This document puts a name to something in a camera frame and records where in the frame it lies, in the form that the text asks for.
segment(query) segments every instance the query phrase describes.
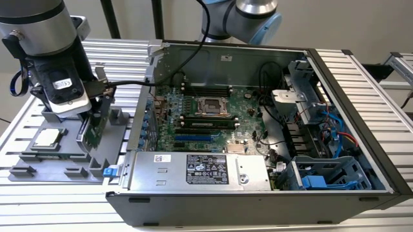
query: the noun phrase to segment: white label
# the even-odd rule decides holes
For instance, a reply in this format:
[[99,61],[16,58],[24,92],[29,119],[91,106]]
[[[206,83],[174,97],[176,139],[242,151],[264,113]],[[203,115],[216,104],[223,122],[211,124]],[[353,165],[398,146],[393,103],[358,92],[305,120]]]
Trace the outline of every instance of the white label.
[[55,89],[63,89],[72,86],[72,80],[69,78],[53,82]]
[[170,155],[155,155],[153,162],[155,163],[170,162]]
[[220,56],[220,61],[232,61],[232,56]]

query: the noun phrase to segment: cpu socket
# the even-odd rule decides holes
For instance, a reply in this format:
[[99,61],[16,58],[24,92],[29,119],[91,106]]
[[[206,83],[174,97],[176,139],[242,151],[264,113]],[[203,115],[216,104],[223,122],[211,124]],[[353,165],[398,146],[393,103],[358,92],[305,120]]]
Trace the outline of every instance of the cpu socket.
[[198,112],[200,116],[230,116],[224,98],[199,98]]

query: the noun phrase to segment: power supply label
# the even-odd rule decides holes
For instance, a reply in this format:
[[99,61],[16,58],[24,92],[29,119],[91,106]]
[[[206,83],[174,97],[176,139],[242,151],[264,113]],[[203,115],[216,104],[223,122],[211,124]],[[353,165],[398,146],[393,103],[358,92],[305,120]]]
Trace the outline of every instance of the power supply label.
[[224,155],[187,155],[190,185],[228,185]]

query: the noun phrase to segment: blue latch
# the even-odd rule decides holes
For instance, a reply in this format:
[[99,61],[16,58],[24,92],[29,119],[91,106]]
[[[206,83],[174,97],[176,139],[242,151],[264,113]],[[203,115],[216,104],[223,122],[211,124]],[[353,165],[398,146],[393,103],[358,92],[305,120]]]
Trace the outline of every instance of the blue latch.
[[345,184],[331,184],[327,185],[325,183],[325,179],[322,175],[307,175],[302,180],[302,185],[306,190],[319,190],[319,189],[327,189],[327,190],[351,190],[358,189],[357,188],[357,181],[349,181]]
[[103,177],[109,177],[109,178],[117,177],[117,169],[116,168],[105,168],[103,170]]

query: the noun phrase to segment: floor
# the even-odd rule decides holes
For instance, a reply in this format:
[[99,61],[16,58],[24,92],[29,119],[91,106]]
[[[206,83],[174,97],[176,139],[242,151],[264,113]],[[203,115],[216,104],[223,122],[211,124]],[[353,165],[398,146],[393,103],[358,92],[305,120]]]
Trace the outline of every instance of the floor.
[[[14,119],[14,116],[29,97],[29,94],[24,97],[13,97],[9,94],[9,80],[13,75],[13,73],[0,72],[0,118],[6,121]],[[6,127],[8,123],[0,120],[0,134],[2,134]]]

